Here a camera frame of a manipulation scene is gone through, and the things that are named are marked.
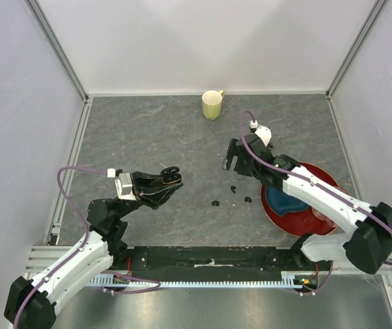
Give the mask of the black case with gold line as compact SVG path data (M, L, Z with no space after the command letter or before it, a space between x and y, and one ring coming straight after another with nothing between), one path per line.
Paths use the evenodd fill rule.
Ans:
M160 177L164 185L177 184L182 181L182 176L180 175L180 168L177 166L164 168L160 172Z

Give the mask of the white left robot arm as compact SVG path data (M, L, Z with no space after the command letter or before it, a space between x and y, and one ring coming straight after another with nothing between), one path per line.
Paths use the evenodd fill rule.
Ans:
M96 275L124 267L127 223L122 218L142 206L156 210L167 202L183 185L179 171L176 166L159 174L108 169L116 197L91 201L87 215L80 217L86 228L80 240L33 278L20 276L12 283L5 318L14 328L50 328L64 305Z

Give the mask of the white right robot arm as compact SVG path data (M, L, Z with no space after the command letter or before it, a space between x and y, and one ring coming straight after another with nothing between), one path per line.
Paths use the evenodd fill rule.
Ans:
M375 274L392 254L392 207L362 202L319 179L291 157L274 156L256 134L230 140L223 168L256 178L262 185L308 204L342 229L335 235L303 234L290 254L295 268L304 270L319 261L349 261L357 269Z

